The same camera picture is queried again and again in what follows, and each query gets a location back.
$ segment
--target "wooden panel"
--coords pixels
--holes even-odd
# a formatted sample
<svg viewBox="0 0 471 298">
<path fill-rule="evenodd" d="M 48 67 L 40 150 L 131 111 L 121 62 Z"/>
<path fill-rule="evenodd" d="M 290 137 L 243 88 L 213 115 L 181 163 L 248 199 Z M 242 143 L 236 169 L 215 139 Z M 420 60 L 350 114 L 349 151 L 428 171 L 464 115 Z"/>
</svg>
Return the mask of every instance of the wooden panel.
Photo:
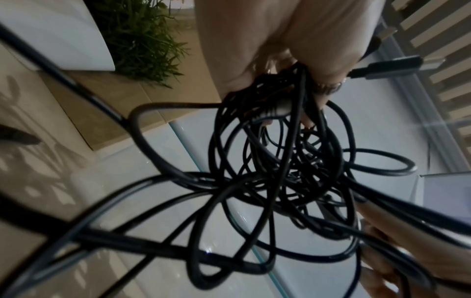
<svg viewBox="0 0 471 298">
<path fill-rule="evenodd" d="M 409 29 L 414 24 L 428 16 L 432 11 L 439 8 L 442 4 L 448 0 L 431 0 L 422 6 L 418 11 L 413 13 L 410 17 L 401 22 L 401 26 L 404 30 Z"/>
<path fill-rule="evenodd" d="M 471 68 L 471 57 L 430 76 L 433 83 L 443 81 Z"/>
<path fill-rule="evenodd" d="M 198 32 L 195 27 L 180 30 L 176 36 L 178 41 L 187 42 L 189 48 L 188 56 L 182 59 L 179 66 L 178 80 L 170 78 L 168 84 L 173 89 L 165 88 L 156 84 L 142 83 L 145 92 L 149 95 L 152 102 L 177 102 L 177 103 L 218 103 L 219 95 L 216 91 L 208 67 L 206 66 L 203 52 L 198 39 Z M 175 120 L 194 110 L 186 109 L 168 109 L 161 110 L 160 114 L 166 122 Z"/>
<path fill-rule="evenodd" d="M 461 36 L 460 38 L 454 40 L 453 42 L 443 46 L 442 48 L 434 51 L 433 53 L 427 55 L 426 58 L 431 57 L 446 57 L 451 53 L 456 52 L 459 49 L 462 49 L 468 45 L 471 45 L 471 32 Z"/>
<path fill-rule="evenodd" d="M 138 81 L 106 72 L 69 72 L 69 75 L 124 116 L 136 106 L 151 102 Z M 118 124 L 54 79 L 44 73 L 41 78 L 93 150 L 129 137 Z M 141 121 L 143 130 L 162 124 L 165 121 L 157 112 L 152 117 L 144 116 Z"/>
<path fill-rule="evenodd" d="M 455 97 L 458 97 L 458 96 L 461 96 L 470 92 L 471 92 L 471 82 L 455 87 L 453 89 L 447 90 L 445 92 L 442 92 L 438 96 L 440 97 L 442 101 L 447 101 L 452 98 L 455 98 Z"/>
<path fill-rule="evenodd" d="M 457 24 L 469 15 L 471 15 L 471 2 L 460 7 L 458 10 L 448 15 L 446 18 L 442 19 L 441 21 L 430 27 L 428 30 L 413 38 L 411 40 L 412 45 L 417 48 L 421 44 L 425 43 L 426 41 L 432 39 L 433 37 Z"/>
<path fill-rule="evenodd" d="M 471 115 L 471 106 L 467 106 L 464 108 L 459 108 L 453 111 L 450 111 L 451 119 L 459 119 L 463 117 L 467 117 Z"/>
<path fill-rule="evenodd" d="M 394 7 L 395 10 L 401 10 L 407 5 L 409 1 L 410 0 L 394 0 L 391 5 Z"/>
<path fill-rule="evenodd" d="M 461 135 L 471 135 L 471 125 L 458 128 Z"/>
</svg>

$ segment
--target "coiled wire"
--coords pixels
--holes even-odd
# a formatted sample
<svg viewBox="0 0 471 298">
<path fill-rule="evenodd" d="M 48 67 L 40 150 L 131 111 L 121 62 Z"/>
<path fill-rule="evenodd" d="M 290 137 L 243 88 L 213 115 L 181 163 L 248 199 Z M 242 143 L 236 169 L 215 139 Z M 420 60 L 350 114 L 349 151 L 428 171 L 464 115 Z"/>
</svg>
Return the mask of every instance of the coiled wire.
<svg viewBox="0 0 471 298">
<path fill-rule="evenodd" d="M 328 127 L 323 112 L 315 103 L 311 92 L 311 78 L 303 65 L 297 63 L 279 74 L 262 75 L 250 87 L 229 94 L 221 104 L 146 104 L 135 108 L 126 118 L 63 73 L 1 24 L 0 39 L 125 129 L 136 146 L 162 173 L 115 191 L 71 222 L 32 210 L 17 203 L 6 194 L 0 193 L 0 218 L 2 220 L 48 237 L 46 243 L 24 260 L 1 283 L 0 297 L 15 297 L 76 264 L 100 248 L 145 255 L 140 263 L 101 295 L 103 298 L 116 295 L 157 257 L 185 261 L 192 284 L 199 289 L 209 290 L 220 285 L 233 272 L 246 274 L 270 272 L 275 265 L 277 255 L 309 263 L 335 263 L 355 255 L 356 269 L 352 274 L 351 285 L 344 295 L 344 297 L 350 297 L 361 273 L 360 242 L 366 243 L 385 257 L 397 268 L 402 277 L 407 277 L 423 287 L 433 290 L 437 283 L 442 283 L 460 290 L 470 290 L 467 284 L 433 277 L 411 257 L 359 230 L 355 202 L 370 201 L 412 226 L 450 244 L 469 248 L 466 243 L 449 237 L 433 227 L 462 235 L 471 235 L 471 227 L 467 224 L 385 195 L 355 180 L 352 170 L 377 175 L 400 176 L 413 173 L 416 166 L 411 160 L 396 154 L 357 148 L 348 117 L 340 107 L 329 102 L 327 107 L 339 115 L 348 135 L 349 148 L 342 149 L 334 132 Z M 164 108 L 217 109 L 214 132 L 209 144 L 209 173 L 180 171 L 159 156 L 147 143 L 139 129 L 139 118 L 148 112 Z M 301 127 L 302 110 L 315 123 L 315 129 Z M 263 125 L 266 120 L 279 122 L 278 142 L 270 138 Z M 238 125 L 223 142 L 221 135 L 234 121 L 238 121 Z M 242 131 L 247 135 L 241 157 L 243 166 L 240 169 L 234 169 L 227 155 L 233 140 Z M 268 143 L 276 147 L 275 154 L 267 149 Z M 345 152 L 349 153 L 348 160 L 343 158 Z M 356 164 L 355 158 L 359 152 L 397 160 L 404 164 L 404 168 L 400 170 L 378 169 Z M 250 162 L 255 167 L 255 171 L 251 170 Z M 98 217 L 130 195 L 168 181 L 192 192 L 157 205 L 112 231 L 99 230 L 90 226 Z M 338 195 L 341 201 L 333 200 L 332 194 Z M 195 210 L 164 241 L 157 242 L 126 236 L 128 231 L 159 212 L 204 195 L 211 196 L 206 204 Z M 227 203 L 230 198 L 262 208 L 262 214 L 252 231 L 247 232 L 238 224 Z M 322 211 L 323 218 L 309 215 L 307 205 L 314 203 Z M 219 204 L 222 205 L 231 226 L 245 239 L 233 256 L 207 253 L 199 249 L 206 222 Z M 346 216 L 342 214 L 341 209 L 345 209 Z M 274 213 L 289 217 L 296 227 L 305 229 L 306 233 L 315 233 L 332 241 L 350 240 L 350 245 L 345 251 L 330 256 L 307 255 L 281 249 L 277 247 L 275 241 Z M 173 240 L 192 223 L 188 245 L 172 244 Z M 258 239 L 267 224 L 270 236 L 269 242 L 265 243 Z M 69 243 L 77 243 L 79 247 L 61 257 L 55 257 L 56 253 Z M 244 257 L 254 245 L 269 253 L 267 260 L 261 264 L 244 261 Z M 215 266 L 220 270 L 215 274 L 206 275 L 201 272 L 200 264 Z M 401 279 L 406 283 L 403 287 L 405 289 L 408 288 L 407 278 Z M 404 296 L 409 297 L 410 293 L 406 291 Z"/>
</svg>

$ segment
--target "black cable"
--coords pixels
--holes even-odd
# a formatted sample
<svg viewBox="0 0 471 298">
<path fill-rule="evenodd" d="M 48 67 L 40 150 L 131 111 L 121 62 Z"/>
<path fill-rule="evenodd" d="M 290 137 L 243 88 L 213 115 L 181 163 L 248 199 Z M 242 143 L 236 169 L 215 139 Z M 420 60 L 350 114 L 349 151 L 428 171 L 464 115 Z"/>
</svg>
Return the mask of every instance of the black cable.
<svg viewBox="0 0 471 298">
<path fill-rule="evenodd" d="M 135 267 L 102 294 L 103 298 L 116 295 L 155 258 L 184 261 L 192 284 L 199 289 L 209 290 L 220 285 L 233 272 L 246 274 L 270 272 L 275 266 L 277 255 L 310 263 L 335 263 L 356 255 L 354 276 L 345 292 L 345 297 L 349 297 L 355 290 L 361 274 L 360 242 L 371 246 L 395 266 L 403 283 L 402 289 L 405 291 L 408 289 L 409 279 L 431 290 L 439 283 L 471 292 L 471 285 L 435 278 L 411 257 L 359 230 L 355 204 L 370 201 L 393 216 L 449 244 L 469 248 L 467 244 L 445 235 L 439 229 L 471 235 L 471 227 L 467 224 L 385 195 L 355 180 L 354 171 L 400 176 L 414 172 L 416 166 L 411 160 L 396 154 L 357 148 L 353 128 L 347 115 L 340 107 L 330 102 L 327 107 L 339 115 L 347 132 L 349 147 L 343 149 L 335 133 L 329 128 L 323 111 L 318 109 L 311 92 L 311 77 L 306 67 L 300 63 L 279 74 L 256 78 L 252 86 L 229 94 L 221 104 L 147 104 L 135 108 L 126 118 L 64 74 L 1 24 L 0 39 L 124 128 L 136 146 L 162 173 L 115 191 L 71 222 L 32 210 L 0 192 L 2 220 L 31 232 L 43 234 L 48 239 L 0 284 L 0 297 L 15 297 L 102 248 L 144 256 Z M 358 76 L 360 72 L 370 78 L 384 77 L 392 73 L 410 73 L 423 64 L 423 60 L 419 61 L 417 58 L 414 58 L 415 64 L 407 64 L 407 61 L 411 60 L 375 64 L 354 71 L 352 76 Z M 139 118 L 144 113 L 163 108 L 217 108 L 214 132 L 208 151 L 209 173 L 183 172 L 165 161 L 147 143 L 139 128 Z M 300 127 L 302 108 L 315 123 L 314 129 Z M 271 128 L 262 125 L 267 119 L 279 121 L 278 143 L 269 137 L 268 131 Z M 237 121 L 236 128 L 229 132 L 229 137 L 223 141 L 221 138 L 223 133 Z M 240 133 L 245 133 L 247 139 L 241 156 L 243 165 L 236 171 L 228 159 L 228 154 L 232 142 Z M 276 147 L 275 154 L 267 148 L 268 144 Z M 347 161 L 343 157 L 345 153 L 350 155 Z M 357 153 L 387 157 L 404 164 L 404 167 L 397 170 L 359 165 L 355 162 Z M 190 190 L 191 193 L 161 203 L 111 231 L 91 227 L 100 216 L 134 193 L 169 181 Z M 128 231 L 159 212 L 203 195 L 210 195 L 210 199 L 164 241 L 157 242 L 126 235 Z M 239 225 L 227 202 L 230 198 L 262 208 L 252 231 L 245 231 Z M 322 216 L 313 216 L 308 212 L 308 205 L 311 203 L 318 205 Z M 219 204 L 223 207 L 230 225 L 244 238 L 244 243 L 234 256 L 207 253 L 199 249 L 207 220 Z M 276 244 L 274 213 L 289 217 L 296 227 L 305 230 L 307 236 L 314 233 L 330 241 L 345 241 L 346 249 L 328 256 L 307 255 L 281 249 Z M 187 246 L 172 244 L 172 241 L 192 223 Z M 269 242 L 264 243 L 258 239 L 267 224 Z M 62 257 L 55 257 L 59 250 L 70 243 L 78 244 L 78 248 Z M 267 260 L 261 264 L 244 261 L 244 257 L 254 246 L 268 252 Z M 219 271 L 205 275 L 200 270 L 201 264 L 218 267 Z"/>
</svg>

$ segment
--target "tangled cable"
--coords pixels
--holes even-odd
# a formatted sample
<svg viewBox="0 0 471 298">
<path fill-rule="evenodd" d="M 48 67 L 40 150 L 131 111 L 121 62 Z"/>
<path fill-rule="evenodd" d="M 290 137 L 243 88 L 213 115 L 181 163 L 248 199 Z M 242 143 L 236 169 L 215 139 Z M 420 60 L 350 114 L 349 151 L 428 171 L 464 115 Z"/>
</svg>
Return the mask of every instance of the tangled cable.
<svg viewBox="0 0 471 298">
<path fill-rule="evenodd" d="M 355 255 L 356 270 L 351 285 L 344 295 L 349 297 L 355 290 L 360 276 L 360 241 L 374 248 L 397 268 L 398 274 L 403 277 L 401 280 L 404 289 L 408 289 L 407 278 L 409 278 L 428 289 L 434 289 L 437 283 L 442 283 L 461 290 L 470 290 L 467 284 L 433 277 L 411 257 L 388 243 L 360 231 L 355 202 L 370 201 L 410 225 L 450 244 L 469 248 L 467 244 L 443 234 L 434 227 L 471 236 L 471 227 L 464 223 L 395 199 L 355 180 L 352 170 L 399 176 L 413 173 L 416 166 L 411 160 L 396 154 L 357 148 L 347 116 L 337 105 L 329 102 L 327 107 L 339 115 L 348 135 L 349 148 L 342 149 L 339 140 L 328 127 L 323 112 L 318 109 L 314 101 L 311 79 L 303 65 L 297 63 L 279 74 L 262 75 L 247 89 L 229 94 L 221 104 L 147 104 L 135 108 L 129 117 L 125 118 L 2 25 L 0 25 L 0 38 L 124 128 L 136 146 L 162 173 L 115 191 L 71 222 L 32 210 L 0 193 L 2 220 L 48 237 L 46 243 L 1 283 L 0 297 L 15 297 L 101 248 L 145 255 L 101 297 L 116 295 L 157 257 L 185 261 L 192 284 L 199 289 L 209 290 L 220 285 L 233 272 L 246 274 L 270 272 L 275 265 L 277 255 L 310 263 L 340 262 Z M 209 144 L 209 173 L 182 172 L 165 161 L 147 143 L 139 129 L 139 118 L 145 113 L 164 108 L 217 109 L 214 132 Z M 315 123 L 315 128 L 302 128 L 300 125 L 302 110 Z M 279 122 L 278 142 L 269 136 L 263 125 L 266 120 Z M 238 121 L 237 126 L 223 142 L 221 135 L 235 121 Z M 247 135 L 241 157 L 243 166 L 234 169 L 227 155 L 233 140 L 242 131 Z M 273 154 L 267 149 L 269 143 L 276 147 L 276 153 Z M 343 158 L 345 152 L 349 153 L 348 160 Z M 404 164 L 404 168 L 378 169 L 356 164 L 355 158 L 359 152 L 397 160 Z M 192 192 L 155 206 L 111 231 L 90 226 L 98 217 L 130 195 L 168 181 Z M 339 196 L 340 200 L 334 200 L 332 194 Z M 159 212 L 204 195 L 210 195 L 205 205 L 183 221 L 164 241 L 156 242 L 126 236 L 128 231 Z M 229 198 L 262 208 L 262 213 L 252 231 L 245 231 L 238 224 L 228 206 Z M 323 218 L 309 215 L 307 205 L 313 203 L 317 204 Z M 207 253 L 199 249 L 206 222 L 219 204 L 222 205 L 231 226 L 245 239 L 233 256 Z M 341 212 L 342 209 L 345 210 L 345 216 Z M 289 217 L 300 229 L 309 230 L 333 241 L 350 240 L 350 245 L 345 251 L 330 256 L 307 255 L 278 248 L 275 241 L 274 213 Z M 173 240 L 192 223 L 188 245 L 172 244 Z M 269 243 L 264 243 L 259 240 L 259 236 L 267 224 Z M 57 252 L 69 243 L 77 243 L 79 246 L 65 255 L 55 257 Z M 268 251 L 268 258 L 264 263 L 244 261 L 246 254 L 255 245 Z M 220 270 L 213 275 L 206 275 L 201 272 L 200 264 L 215 266 Z M 409 297 L 410 293 L 406 290 L 404 296 Z"/>
</svg>

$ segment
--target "wooden slat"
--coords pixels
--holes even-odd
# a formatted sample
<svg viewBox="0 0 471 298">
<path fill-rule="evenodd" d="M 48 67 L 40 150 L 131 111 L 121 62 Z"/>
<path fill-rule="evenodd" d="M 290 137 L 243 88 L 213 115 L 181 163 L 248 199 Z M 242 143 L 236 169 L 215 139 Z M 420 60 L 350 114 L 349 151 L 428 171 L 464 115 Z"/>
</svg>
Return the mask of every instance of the wooden slat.
<svg viewBox="0 0 471 298">
<path fill-rule="evenodd" d="M 440 6 L 442 6 L 448 0 L 430 0 L 424 6 L 419 8 L 416 12 L 414 12 L 410 17 L 405 19 L 401 22 L 401 26 L 404 30 L 409 29 L 414 24 L 428 16 L 432 11 L 436 10 Z"/>
<path fill-rule="evenodd" d="M 448 79 L 450 77 L 453 77 L 454 75 L 462 73 L 470 68 L 471 68 L 471 57 L 463 61 L 460 61 L 448 68 L 445 68 L 437 72 L 436 74 L 431 75 L 430 79 L 435 84 L 445 79 Z"/>
<path fill-rule="evenodd" d="M 466 17 L 471 15 L 471 2 L 468 4 L 458 8 L 455 12 L 445 17 L 443 20 L 439 21 L 429 29 L 425 30 L 418 36 L 414 37 L 411 40 L 411 43 L 414 47 L 418 47 L 425 42 L 429 41 L 433 37 L 437 36 L 438 34 L 442 33 L 443 31 L 449 29 L 451 26 L 459 23 Z"/>
<path fill-rule="evenodd" d="M 399 11 L 401 10 L 402 8 L 404 8 L 407 3 L 409 3 L 410 0 L 394 0 L 391 5 L 394 7 L 394 9 L 396 11 Z"/>
<path fill-rule="evenodd" d="M 459 119 L 471 115 L 471 106 L 455 109 L 449 112 L 451 119 Z"/>
<path fill-rule="evenodd" d="M 438 96 L 442 101 L 447 101 L 452 98 L 464 95 L 466 93 L 471 92 L 471 82 L 468 82 L 466 84 L 463 84 L 461 86 L 457 86 L 453 89 L 447 90 L 445 92 L 440 93 Z"/>
<path fill-rule="evenodd" d="M 432 57 L 446 57 L 457 50 L 464 48 L 465 46 L 471 45 L 471 32 L 467 33 L 460 38 L 455 39 L 454 41 L 450 42 L 449 44 L 439 48 L 435 52 L 427 55 L 425 58 L 432 58 Z"/>
<path fill-rule="evenodd" d="M 458 128 L 461 135 L 471 135 L 471 125 Z"/>
</svg>

